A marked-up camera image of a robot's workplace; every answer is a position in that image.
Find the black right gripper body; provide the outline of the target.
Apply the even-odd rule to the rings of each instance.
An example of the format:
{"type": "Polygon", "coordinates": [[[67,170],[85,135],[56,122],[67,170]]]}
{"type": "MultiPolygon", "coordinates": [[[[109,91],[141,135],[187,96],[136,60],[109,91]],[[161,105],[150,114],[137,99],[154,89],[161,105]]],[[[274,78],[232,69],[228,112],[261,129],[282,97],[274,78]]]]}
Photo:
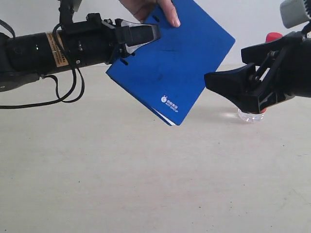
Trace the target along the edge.
{"type": "Polygon", "coordinates": [[[285,102],[294,97],[309,98],[311,96],[311,40],[301,33],[301,47],[304,56],[302,67],[293,67],[286,63],[288,53],[296,45],[286,45],[281,51],[269,52],[263,63],[253,76],[259,86],[252,95],[260,101],[261,108],[285,102]]]}

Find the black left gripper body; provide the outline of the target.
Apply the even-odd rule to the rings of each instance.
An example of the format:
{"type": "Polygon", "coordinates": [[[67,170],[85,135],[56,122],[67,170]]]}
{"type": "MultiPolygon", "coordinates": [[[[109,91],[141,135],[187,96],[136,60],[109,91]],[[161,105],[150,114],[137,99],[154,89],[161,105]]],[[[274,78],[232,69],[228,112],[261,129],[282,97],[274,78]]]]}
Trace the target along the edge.
{"type": "Polygon", "coordinates": [[[127,42],[130,42],[130,26],[121,25],[122,19],[103,19],[102,31],[104,33],[104,63],[113,64],[118,59],[124,59],[131,55],[127,42]]]}

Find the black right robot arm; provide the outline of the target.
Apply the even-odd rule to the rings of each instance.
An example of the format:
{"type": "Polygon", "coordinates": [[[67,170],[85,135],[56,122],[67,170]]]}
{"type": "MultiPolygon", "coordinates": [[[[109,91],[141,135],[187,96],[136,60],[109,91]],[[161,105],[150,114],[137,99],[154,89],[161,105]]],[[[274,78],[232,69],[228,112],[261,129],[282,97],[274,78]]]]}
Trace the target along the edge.
{"type": "Polygon", "coordinates": [[[310,31],[308,23],[301,31],[243,48],[244,66],[206,73],[206,88],[251,114],[260,114],[294,97],[309,98],[311,39],[307,34],[310,31]]]}

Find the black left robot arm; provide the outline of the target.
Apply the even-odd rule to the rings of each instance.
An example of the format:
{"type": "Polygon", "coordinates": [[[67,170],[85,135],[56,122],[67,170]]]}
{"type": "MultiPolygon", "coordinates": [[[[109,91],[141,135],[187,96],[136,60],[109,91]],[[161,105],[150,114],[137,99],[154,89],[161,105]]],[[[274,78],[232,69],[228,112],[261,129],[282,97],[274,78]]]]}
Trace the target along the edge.
{"type": "Polygon", "coordinates": [[[98,13],[85,21],[71,22],[55,32],[18,37],[0,35],[0,90],[33,83],[46,75],[105,63],[134,55],[135,51],[159,40],[157,24],[132,23],[123,19],[103,20],[98,13]]]}

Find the person's open hand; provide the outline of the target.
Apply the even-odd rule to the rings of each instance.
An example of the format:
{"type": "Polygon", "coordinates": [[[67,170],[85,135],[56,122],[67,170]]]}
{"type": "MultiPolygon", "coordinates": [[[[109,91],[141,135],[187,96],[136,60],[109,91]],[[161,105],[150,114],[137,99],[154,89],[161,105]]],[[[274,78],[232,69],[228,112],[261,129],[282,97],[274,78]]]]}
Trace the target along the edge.
{"type": "Polygon", "coordinates": [[[167,21],[173,27],[178,28],[181,25],[176,7],[171,0],[120,0],[119,2],[139,22],[143,22],[153,8],[158,5],[163,10],[167,21]]]}

